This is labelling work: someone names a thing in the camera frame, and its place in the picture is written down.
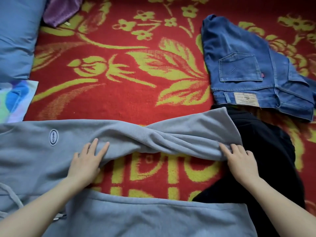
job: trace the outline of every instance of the pastel tie-dye cloth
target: pastel tie-dye cloth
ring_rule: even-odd
[[[0,80],[0,123],[23,120],[37,85],[38,81],[33,80]]]

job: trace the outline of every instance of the oval logo patch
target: oval logo patch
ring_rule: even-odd
[[[49,133],[49,143],[51,144],[51,146],[54,146],[56,145],[57,141],[58,141],[58,131],[53,129]]]

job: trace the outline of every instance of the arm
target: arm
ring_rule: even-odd
[[[312,237],[316,235],[316,218],[280,194],[259,177],[256,160],[251,151],[231,145],[233,153],[220,144],[235,179],[261,205],[281,237]]]
[[[25,207],[0,222],[0,237],[42,236],[53,218],[74,195],[88,186],[100,172],[99,164],[109,143],[94,156],[98,139],[86,144],[81,154],[74,154],[68,175],[51,189]]]

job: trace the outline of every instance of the hand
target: hand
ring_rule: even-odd
[[[75,153],[71,161],[66,179],[71,180],[70,183],[76,185],[75,187],[77,191],[81,191],[83,188],[87,187],[100,172],[99,164],[102,157],[107,152],[110,143],[107,142],[95,156],[94,154],[97,144],[97,138],[93,140],[92,144],[85,144],[80,155]]]
[[[258,166],[251,151],[245,151],[241,145],[230,145],[233,153],[220,143],[219,147],[227,157],[227,164],[234,178],[246,189],[250,184],[260,180]]]

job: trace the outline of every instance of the blue pillow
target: blue pillow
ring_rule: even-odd
[[[0,80],[28,79],[46,0],[0,0]]]

